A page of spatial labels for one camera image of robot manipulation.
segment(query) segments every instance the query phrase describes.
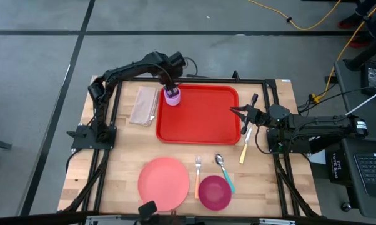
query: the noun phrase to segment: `fork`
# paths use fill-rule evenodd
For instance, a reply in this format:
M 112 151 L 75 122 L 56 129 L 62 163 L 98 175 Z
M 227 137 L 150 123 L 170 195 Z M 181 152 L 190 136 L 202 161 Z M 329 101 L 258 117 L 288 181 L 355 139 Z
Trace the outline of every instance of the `fork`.
M 196 156 L 196 182 L 195 182 L 195 198 L 199 199 L 199 170 L 202 166 L 202 163 L 200 162 L 200 156 Z

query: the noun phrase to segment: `red tray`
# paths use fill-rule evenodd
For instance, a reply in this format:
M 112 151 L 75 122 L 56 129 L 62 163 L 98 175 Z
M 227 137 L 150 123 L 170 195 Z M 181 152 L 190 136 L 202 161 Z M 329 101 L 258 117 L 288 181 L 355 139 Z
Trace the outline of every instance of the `red tray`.
M 156 136 L 167 143 L 235 144 L 240 120 L 229 110 L 238 93 L 229 86 L 182 84 L 181 101 L 169 106 L 160 93 Z

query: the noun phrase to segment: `teal spoon handle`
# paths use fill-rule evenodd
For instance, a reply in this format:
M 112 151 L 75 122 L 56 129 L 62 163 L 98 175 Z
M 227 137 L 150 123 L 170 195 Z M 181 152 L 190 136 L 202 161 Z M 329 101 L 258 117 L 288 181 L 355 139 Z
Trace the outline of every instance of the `teal spoon handle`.
M 230 177 L 228 176 L 227 171 L 225 171 L 224 167 L 223 167 L 223 173 L 224 173 L 224 177 L 225 177 L 225 179 L 227 180 L 228 184 L 230 184 L 231 191 L 232 191 L 233 193 L 235 193 L 235 187 L 234 187 L 234 185 L 232 184 L 232 181 L 231 181 Z

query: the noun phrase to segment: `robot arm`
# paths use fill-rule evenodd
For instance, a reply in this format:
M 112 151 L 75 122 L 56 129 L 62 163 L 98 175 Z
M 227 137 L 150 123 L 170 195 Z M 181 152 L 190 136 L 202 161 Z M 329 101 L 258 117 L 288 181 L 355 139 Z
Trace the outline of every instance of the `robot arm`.
M 368 134 L 364 120 L 354 115 L 304 117 L 280 105 L 270 106 L 266 113 L 254 107 L 256 100 L 254 94 L 251 105 L 230 110 L 244 122 L 241 134 L 246 133 L 248 123 L 270 128 L 267 140 L 271 152 L 315 153 L 342 138 Z
M 185 65 L 180 52 L 176 52 L 170 57 L 159 52 L 151 52 L 138 62 L 108 70 L 102 76 L 97 77 L 88 86 L 88 92 L 94 103 L 94 118 L 90 132 L 92 132 L 95 142 L 112 142 L 111 131 L 105 122 L 105 111 L 119 81 L 128 80 L 140 74 L 151 73 L 153 76 L 159 77 L 159 81 L 164 85 L 167 94 L 172 97 L 178 94 L 177 85 L 173 79 L 182 75 L 182 67 Z M 68 132 L 68 134 L 74 138 L 87 136 L 85 130 L 82 134 L 78 130 L 77 132 Z

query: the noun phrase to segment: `yellow knife handle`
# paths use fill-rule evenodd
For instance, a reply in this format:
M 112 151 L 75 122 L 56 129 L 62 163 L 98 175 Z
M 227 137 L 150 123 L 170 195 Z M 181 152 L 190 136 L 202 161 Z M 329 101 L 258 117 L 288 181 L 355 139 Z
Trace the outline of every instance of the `yellow knife handle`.
M 248 144 L 245 144 L 244 149 L 242 150 L 242 153 L 240 154 L 239 163 L 241 163 L 241 164 L 244 163 L 247 146 L 248 146 Z
M 196 174 L 196 181 L 195 181 L 195 198 L 199 199 L 199 174 Z

